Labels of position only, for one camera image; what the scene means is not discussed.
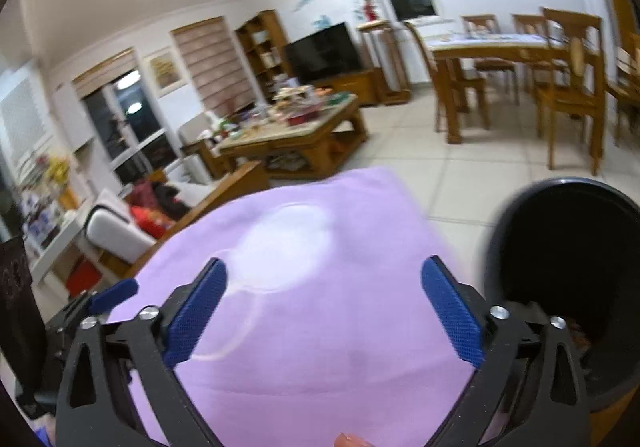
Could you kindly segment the person's right hand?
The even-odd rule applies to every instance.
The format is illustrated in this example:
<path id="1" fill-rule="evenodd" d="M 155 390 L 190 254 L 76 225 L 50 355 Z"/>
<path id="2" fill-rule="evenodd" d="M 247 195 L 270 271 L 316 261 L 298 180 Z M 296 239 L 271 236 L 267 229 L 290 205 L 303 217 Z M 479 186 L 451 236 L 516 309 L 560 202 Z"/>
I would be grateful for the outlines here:
<path id="1" fill-rule="evenodd" d="M 357 435 L 341 433 L 335 438 L 334 447 L 373 447 L 373 445 Z"/>

